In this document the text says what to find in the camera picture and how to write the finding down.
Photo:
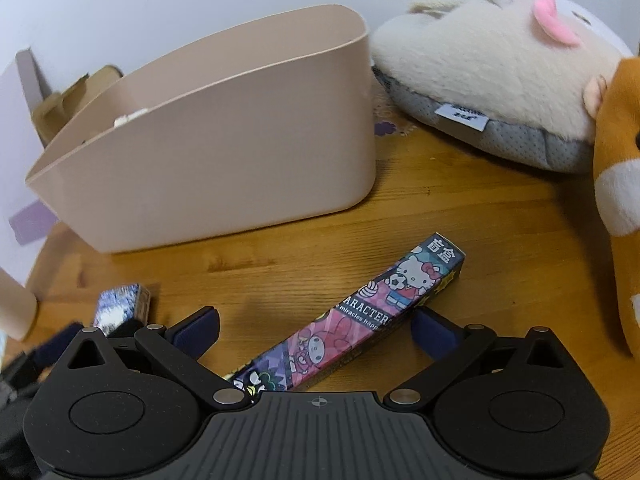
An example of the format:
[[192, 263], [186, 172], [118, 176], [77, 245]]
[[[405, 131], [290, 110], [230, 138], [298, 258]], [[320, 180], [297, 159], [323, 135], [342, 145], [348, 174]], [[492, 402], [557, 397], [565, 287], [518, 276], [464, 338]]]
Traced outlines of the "long cartoon character box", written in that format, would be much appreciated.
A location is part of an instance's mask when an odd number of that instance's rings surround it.
[[434, 233], [312, 322], [224, 376], [256, 398], [311, 387], [376, 344], [444, 290], [465, 252]]

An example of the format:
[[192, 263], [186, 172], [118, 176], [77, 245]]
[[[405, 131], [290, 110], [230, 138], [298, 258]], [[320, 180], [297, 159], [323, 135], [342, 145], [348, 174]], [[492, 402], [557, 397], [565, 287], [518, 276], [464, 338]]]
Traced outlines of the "hamster plush with carrot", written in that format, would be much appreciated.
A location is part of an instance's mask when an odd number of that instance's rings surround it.
[[585, 109], [596, 122], [593, 184], [611, 237], [620, 324], [639, 355], [639, 59], [623, 58], [611, 80], [592, 78]]

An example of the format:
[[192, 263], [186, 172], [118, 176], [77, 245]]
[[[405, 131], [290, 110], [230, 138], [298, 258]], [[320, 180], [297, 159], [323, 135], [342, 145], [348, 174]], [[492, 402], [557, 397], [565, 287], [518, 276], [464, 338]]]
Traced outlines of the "cream plush slipper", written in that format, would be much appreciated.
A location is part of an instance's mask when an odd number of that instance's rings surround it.
[[371, 53], [406, 114], [485, 153], [564, 174], [591, 168], [585, 86], [631, 55], [572, 0], [425, 0], [380, 26]]

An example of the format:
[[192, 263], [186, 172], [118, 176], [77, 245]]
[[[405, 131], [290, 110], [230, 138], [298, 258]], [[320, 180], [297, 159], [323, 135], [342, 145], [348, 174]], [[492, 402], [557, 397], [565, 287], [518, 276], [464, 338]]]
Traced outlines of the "brown cardboard stand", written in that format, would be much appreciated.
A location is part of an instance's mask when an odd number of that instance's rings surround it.
[[114, 65], [105, 65], [93, 74], [85, 74], [62, 92], [53, 92], [32, 111], [32, 123], [43, 146], [100, 93], [122, 78]]

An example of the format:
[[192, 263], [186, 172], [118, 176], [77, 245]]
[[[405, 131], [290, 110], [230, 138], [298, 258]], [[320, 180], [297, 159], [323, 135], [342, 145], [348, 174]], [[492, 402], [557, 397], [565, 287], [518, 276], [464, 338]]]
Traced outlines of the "cream thermos bottle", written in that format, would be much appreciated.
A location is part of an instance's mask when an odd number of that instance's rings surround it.
[[0, 326], [10, 338], [24, 340], [37, 313], [35, 295], [0, 270]]

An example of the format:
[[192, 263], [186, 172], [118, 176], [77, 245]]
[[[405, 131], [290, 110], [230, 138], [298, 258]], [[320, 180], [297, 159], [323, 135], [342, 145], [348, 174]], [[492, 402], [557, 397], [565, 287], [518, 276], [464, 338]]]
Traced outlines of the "beige plastic storage bin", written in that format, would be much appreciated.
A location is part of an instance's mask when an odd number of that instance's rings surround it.
[[322, 4], [204, 37], [122, 77], [27, 186], [98, 252], [340, 211], [376, 175], [368, 28]]

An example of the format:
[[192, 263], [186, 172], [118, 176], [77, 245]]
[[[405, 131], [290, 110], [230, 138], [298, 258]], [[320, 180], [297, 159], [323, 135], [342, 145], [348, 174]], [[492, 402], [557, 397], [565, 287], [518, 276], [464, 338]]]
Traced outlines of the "blue white card box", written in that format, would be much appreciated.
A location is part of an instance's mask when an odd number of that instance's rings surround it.
[[122, 285], [101, 292], [92, 325], [108, 336], [128, 322], [148, 322], [151, 304], [149, 289], [141, 284]]

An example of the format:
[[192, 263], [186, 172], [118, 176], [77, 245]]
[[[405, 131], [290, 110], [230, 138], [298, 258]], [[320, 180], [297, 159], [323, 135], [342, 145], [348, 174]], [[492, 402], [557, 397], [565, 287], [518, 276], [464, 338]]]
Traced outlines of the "lavender headboard panel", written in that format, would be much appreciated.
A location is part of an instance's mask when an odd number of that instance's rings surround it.
[[1, 267], [21, 284], [28, 281], [56, 215], [26, 185], [29, 170], [43, 153], [32, 123], [42, 102], [32, 52], [15, 53], [1, 74], [0, 179]]

